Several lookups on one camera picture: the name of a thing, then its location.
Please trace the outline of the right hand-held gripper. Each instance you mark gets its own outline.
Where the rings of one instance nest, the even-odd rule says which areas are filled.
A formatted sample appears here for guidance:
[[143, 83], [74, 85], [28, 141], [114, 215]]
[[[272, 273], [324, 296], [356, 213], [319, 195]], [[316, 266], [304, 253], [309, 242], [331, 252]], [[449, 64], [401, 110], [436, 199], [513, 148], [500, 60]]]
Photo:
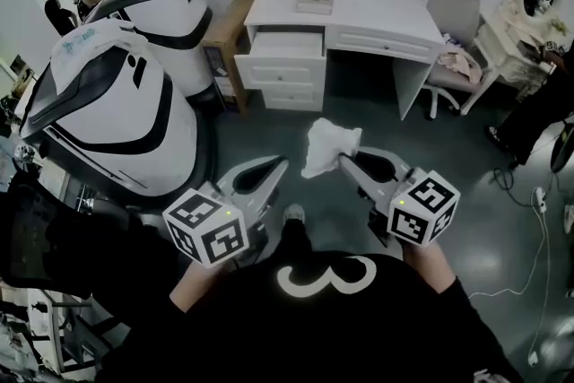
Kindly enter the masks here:
[[460, 193], [438, 172], [408, 171], [398, 155], [374, 147], [340, 153], [338, 161], [361, 196], [387, 218], [386, 232], [394, 237], [427, 247], [451, 224]]

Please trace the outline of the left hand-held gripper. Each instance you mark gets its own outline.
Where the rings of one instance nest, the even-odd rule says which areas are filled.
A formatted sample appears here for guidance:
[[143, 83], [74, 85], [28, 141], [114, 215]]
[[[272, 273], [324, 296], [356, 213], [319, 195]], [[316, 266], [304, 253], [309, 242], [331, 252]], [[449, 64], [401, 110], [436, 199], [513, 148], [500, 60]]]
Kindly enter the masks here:
[[256, 158], [172, 198], [162, 217], [176, 248], [206, 268], [256, 261], [269, 240], [264, 216], [288, 167], [282, 155]]

